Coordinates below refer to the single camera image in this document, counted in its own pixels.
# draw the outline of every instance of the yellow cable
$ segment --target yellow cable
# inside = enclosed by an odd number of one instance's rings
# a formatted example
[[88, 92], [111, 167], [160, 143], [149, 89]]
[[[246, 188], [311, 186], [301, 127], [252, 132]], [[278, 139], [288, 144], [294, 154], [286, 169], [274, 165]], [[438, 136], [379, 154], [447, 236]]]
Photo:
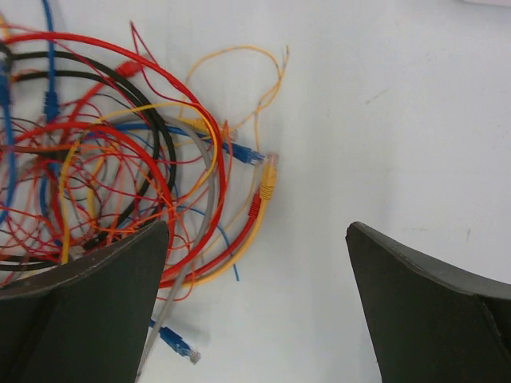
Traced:
[[[256, 239], [257, 234], [259, 233], [259, 230], [261, 228], [261, 225], [263, 223], [264, 215], [266, 214], [266, 208], [268, 205], [268, 201], [264, 200], [261, 202], [261, 207], [259, 209], [259, 214], [257, 215], [257, 218], [254, 222], [254, 227], [250, 231], [250, 234], [248, 235], [247, 239], [245, 239], [245, 242], [241, 245], [241, 247], [238, 249], [236, 254], [234, 254], [229, 260], [224, 263], [222, 266], [220, 266], [218, 269], [213, 271], [211, 274], [207, 274], [204, 277], [200, 277], [196, 279], [193, 282], [193, 286], [199, 286], [207, 282], [211, 282], [213, 279], [219, 277], [222, 275], [226, 270], [232, 267], [236, 262], [238, 262], [241, 257], [247, 252], [248, 248], [252, 245], [254, 242], [254, 239]], [[182, 287], [190, 287], [192, 283], [191, 282], [185, 282], [183, 283]]]
[[[162, 103], [158, 103], [158, 104], [143, 105], [138, 108], [123, 109], [123, 110], [109, 113], [105, 116], [102, 116], [102, 117], [96, 119], [93, 123], [91, 123], [91, 128], [86, 129], [82, 133], [81, 137], [85, 136], [85, 134], [87, 134], [87, 132], [94, 129], [95, 124], [99, 124], [102, 121], [108, 120], [110, 118], [122, 116], [122, 115], [128, 114], [128, 113], [140, 112], [140, 111], [143, 111], [146, 109], [163, 108], [166, 106], [176, 106], [176, 105], [182, 105], [182, 103], [174, 102], [174, 101], [173, 102], [162, 102]], [[203, 119], [207, 120], [206, 116], [204, 116], [200, 112], [199, 109], [197, 109], [191, 105], [184, 105], [184, 106], [195, 110], [195, 112], [197, 112]], [[211, 124], [209, 123], [209, 121], [207, 122], [207, 125], [211, 129], [211, 132], [212, 132], [213, 128], [212, 128]], [[216, 139], [216, 135], [212, 134], [211, 136], [212, 136], [212, 143], [213, 143], [213, 147], [214, 147], [211, 167], [205, 172], [203, 177], [200, 179], [200, 181], [197, 183], [197, 185], [190, 191], [190, 193], [195, 192], [200, 187], [200, 185], [202, 185], [205, 182], [205, 180], [208, 179], [208, 177], [211, 175], [211, 173], [215, 169], [216, 160], [217, 160], [216, 149], [218, 148], [218, 140]], [[69, 225], [68, 225], [69, 222], [67, 219], [68, 208], [67, 208], [66, 199], [65, 199], [65, 195], [64, 195], [65, 179], [66, 179], [66, 174], [69, 171], [69, 167], [71, 166], [71, 160], [73, 159], [74, 153], [76, 153], [78, 147], [80, 146], [80, 143], [81, 143], [81, 139], [76, 140], [73, 143], [73, 146], [69, 150], [67, 156], [65, 157], [64, 163], [62, 164], [61, 175], [58, 180], [58, 193], [59, 193], [59, 199], [61, 201], [62, 221], [64, 223], [64, 225], [63, 225], [64, 226], [64, 238], [62, 240], [62, 257], [61, 257], [62, 263], [67, 263], [69, 261], [69, 242], [71, 239], [71, 233], [70, 233]]]
[[[227, 48], [227, 49], [218, 50], [216, 52], [207, 54], [206, 56], [204, 56], [201, 59], [199, 59], [199, 61], [197, 61], [192, 66], [192, 68], [188, 71], [188, 74], [187, 74], [187, 76], [186, 76], [186, 78], [184, 80], [184, 83], [186, 85], [189, 83], [190, 78], [192, 77], [192, 75], [195, 73], [197, 68], [199, 66], [201, 66], [204, 62], [206, 62], [206, 61], [208, 61], [208, 60], [210, 60], [210, 59], [212, 59], [214, 57], [217, 57], [217, 56], [220, 56], [222, 54], [225, 54], [225, 53], [228, 53], [228, 52], [232, 52], [232, 51], [235, 51], [235, 50], [253, 50], [253, 51], [256, 51], [258, 53], [262, 53], [262, 54], [266, 55], [267, 57], [269, 57], [271, 59], [271, 61], [273, 62], [273, 64], [275, 65], [275, 67], [277, 69], [277, 82], [271, 87], [270, 90], [268, 90], [259, 99], [259, 102], [257, 104], [256, 109], [253, 112], [249, 113], [244, 119], [242, 119], [242, 121], [240, 123], [234, 125], [231, 128], [231, 132], [234, 132], [238, 128], [240, 128], [241, 126], [246, 124], [251, 118], [254, 118], [254, 132], [255, 132], [255, 142], [256, 142], [255, 146], [256, 146], [257, 151], [260, 152], [260, 145], [259, 145], [259, 114], [265, 108], [270, 106], [270, 104], [273, 102], [273, 100], [276, 98], [277, 94], [280, 91], [280, 86], [282, 84], [283, 76], [284, 76], [286, 68], [287, 68], [287, 62], [289, 61], [289, 46], [286, 46], [286, 56], [285, 56], [284, 61], [283, 61], [282, 69], [279, 67], [279, 63], [277, 62], [277, 60], [275, 59], [275, 56], [273, 56], [273, 54], [271, 54], [267, 50], [261, 49], [258, 46], [254, 46], [254, 45], [236, 45], [236, 46], [232, 46], [232, 47]], [[179, 115], [178, 115], [179, 118], [181, 118], [182, 115], [183, 115], [183, 108], [180, 109], [180, 112], [179, 112]], [[204, 132], [205, 127], [204, 127], [204, 125], [203, 125], [201, 120], [193, 120], [193, 119], [183, 119], [183, 120], [186, 120], [187, 123], [190, 124], [191, 126], [193, 126], [193, 128], [195, 130], [198, 130], [200, 132]]]
[[[193, 286], [202, 285], [206, 282], [211, 282], [213, 279], [222, 275], [226, 270], [228, 270], [232, 265], [238, 262], [241, 257], [247, 252], [248, 248], [256, 239], [257, 234], [263, 224], [264, 216], [266, 215], [266, 209], [268, 206], [268, 202], [273, 196], [273, 190], [275, 189], [275, 185], [277, 184], [277, 160], [278, 156], [275, 154], [269, 154], [267, 162], [263, 168], [263, 175], [261, 177], [261, 185], [259, 186], [259, 195], [262, 199], [261, 207], [259, 208], [259, 214], [254, 222], [254, 227], [250, 231], [247, 239], [243, 242], [241, 247], [238, 249], [236, 254], [234, 254], [226, 263], [220, 266], [218, 269], [214, 270], [211, 274], [207, 274], [204, 277], [200, 277], [193, 282]], [[186, 282], [183, 284], [183, 287], [189, 287], [192, 283]]]

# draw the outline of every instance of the gray cable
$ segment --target gray cable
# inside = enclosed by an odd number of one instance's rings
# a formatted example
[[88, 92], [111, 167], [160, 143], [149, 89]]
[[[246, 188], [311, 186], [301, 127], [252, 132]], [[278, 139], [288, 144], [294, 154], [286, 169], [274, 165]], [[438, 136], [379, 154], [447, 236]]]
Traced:
[[[128, 118], [122, 118], [120, 120], [115, 120], [112, 123], [113, 124], [122, 124], [124, 122], [129, 122], [133, 120], [133, 116], [127, 116]], [[202, 155], [202, 158], [204, 160], [204, 164], [207, 169], [211, 167], [211, 158], [209, 156], [208, 150], [206, 149], [206, 145], [204, 145], [204, 142], [197, 136], [193, 128], [185, 124], [184, 122], [181, 122], [177, 120], [174, 117], [164, 117], [164, 120], [167, 124], [170, 124], [172, 126], [175, 126], [177, 128], [183, 129], [184, 132], [186, 132], [187, 135], [193, 140], [193, 142], [196, 144], [197, 148], [200, 151], [200, 154]], [[208, 177], [208, 201], [207, 206], [204, 211], [204, 218], [202, 220], [202, 223], [199, 227], [199, 230], [197, 232], [197, 237], [194, 241], [195, 246], [200, 242], [202, 237], [204, 237], [204, 234], [206, 233], [206, 230], [209, 228], [209, 224], [211, 221], [211, 217], [213, 215], [213, 208], [215, 207], [215, 178], [214, 178], [214, 172], [211, 172], [211, 174]], [[154, 323], [153, 329], [149, 333], [149, 338], [147, 342], [145, 343], [144, 351], [142, 352], [141, 361], [138, 365], [138, 372], [137, 372], [137, 380], [140, 377], [142, 370], [144, 368], [145, 362], [147, 361], [147, 358], [149, 356], [149, 353], [151, 352], [151, 349], [154, 346], [154, 342], [156, 341], [156, 338], [160, 332], [160, 328], [163, 326], [163, 323], [165, 319], [170, 316], [172, 313], [176, 302], [174, 302], [174, 299], [177, 296], [177, 292], [181, 288], [181, 285], [183, 284], [184, 278], [190, 272], [191, 270], [191, 263], [188, 263], [185, 265], [180, 273], [177, 275], [176, 280], [174, 281], [174, 284], [172, 285], [172, 288], [168, 292], [167, 300], [165, 301], [163, 307], [161, 308], [161, 312], [158, 315], [157, 320]]]

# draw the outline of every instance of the tangled wires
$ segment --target tangled wires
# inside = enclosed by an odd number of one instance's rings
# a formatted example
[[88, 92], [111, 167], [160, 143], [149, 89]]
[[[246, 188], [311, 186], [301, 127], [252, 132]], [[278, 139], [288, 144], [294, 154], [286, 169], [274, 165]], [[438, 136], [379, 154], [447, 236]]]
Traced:
[[[0, 270], [6, 273], [2, 284], [72, 262], [155, 220], [164, 220], [169, 243], [160, 287], [175, 287], [168, 302], [176, 299], [180, 286], [190, 287], [188, 296], [193, 286], [235, 265], [262, 223], [276, 182], [277, 157], [260, 153], [259, 114], [279, 91], [288, 52], [279, 65], [268, 52], [251, 45], [224, 49], [199, 60], [182, 83], [156, 63], [133, 24], [136, 52], [96, 38], [54, 32], [53, 23], [48, 25], [48, 32], [40, 32], [3, 24], [4, 32], [22, 33], [4, 34], [0, 44], [4, 124], [0, 137]], [[25, 41], [41, 40], [48, 42], [48, 51], [21, 51]], [[112, 69], [74, 52], [66, 41], [119, 53], [125, 61]], [[138, 51], [139, 43], [144, 46], [144, 55]], [[269, 56], [277, 80], [255, 111], [230, 128], [227, 122], [217, 123], [187, 83], [204, 61], [240, 49]], [[48, 70], [17, 71], [40, 60], [49, 61]], [[65, 61], [69, 62], [65, 67], [73, 69], [55, 65]], [[177, 96], [156, 91], [146, 74], [148, 69], [169, 83]], [[152, 103], [129, 80], [139, 73], [151, 92], [165, 102]], [[57, 85], [67, 79], [93, 84], [79, 99], [59, 102]], [[34, 81], [49, 84], [44, 116], [37, 120], [12, 116], [12, 105], [17, 102], [16, 98], [11, 100], [13, 88]], [[119, 105], [121, 110], [104, 112]], [[234, 142], [234, 132], [250, 119], [254, 121], [256, 150]], [[188, 144], [195, 145], [197, 157], [189, 159], [186, 154], [190, 150], [180, 150]], [[234, 160], [252, 166], [254, 180], [246, 203], [223, 227]], [[248, 215], [246, 223], [230, 239], [226, 230], [243, 211]], [[186, 224], [190, 215], [203, 217], [194, 235]], [[221, 235], [213, 238], [217, 230]], [[206, 257], [221, 238], [226, 247], [218, 255]], [[199, 257], [204, 262], [197, 267]]]

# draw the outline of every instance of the white surface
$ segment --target white surface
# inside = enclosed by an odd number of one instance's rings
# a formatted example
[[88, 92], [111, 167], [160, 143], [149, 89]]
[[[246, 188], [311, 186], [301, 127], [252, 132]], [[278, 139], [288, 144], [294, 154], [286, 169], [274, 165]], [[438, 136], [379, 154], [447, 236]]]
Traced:
[[[0, 2], [13, 22], [43, 27], [39, 1], [23, 3], [24, 14]], [[279, 185], [242, 282], [226, 275], [178, 306], [172, 326], [203, 359], [192, 366], [160, 343], [144, 383], [379, 381], [344, 242], [354, 220], [511, 282], [511, 10], [456, 0], [67, 0], [61, 12], [57, 26], [128, 47], [133, 19], [181, 78], [228, 45], [291, 47], [283, 91], [262, 120], [264, 147], [281, 155]], [[236, 57], [193, 85], [217, 116], [251, 110], [273, 75], [263, 60]]]
[[465, 0], [465, 1], [491, 6], [511, 6], [510, 0]]

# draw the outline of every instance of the cable plug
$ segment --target cable plug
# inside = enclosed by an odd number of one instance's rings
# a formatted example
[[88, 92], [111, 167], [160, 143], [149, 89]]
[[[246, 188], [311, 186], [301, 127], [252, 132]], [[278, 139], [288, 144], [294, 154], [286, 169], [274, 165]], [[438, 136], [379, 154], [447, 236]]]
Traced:
[[273, 196], [275, 185], [277, 184], [277, 164], [279, 163], [279, 155], [268, 153], [263, 167], [263, 176], [259, 186], [259, 195], [261, 199], [270, 200]]
[[129, 78], [141, 72], [142, 68], [144, 68], [144, 66], [139, 61], [129, 60], [116, 67], [115, 71], [122, 77]]
[[[150, 326], [154, 326], [154, 321], [152, 319]], [[160, 338], [163, 339], [163, 341], [181, 357], [188, 357], [190, 362], [194, 365], [200, 360], [200, 353], [190, 347], [181, 336], [170, 330], [168, 327], [160, 328]]]
[[48, 91], [45, 93], [45, 108], [44, 114], [46, 122], [55, 120], [58, 117], [58, 95], [55, 91]]
[[[229, 151], [229, 145], [224, 143], [224, 147]], [[264, 156], [246, 146], [232, 144], [232, 156], [244, 164], [257, 165], [264, 161]]]

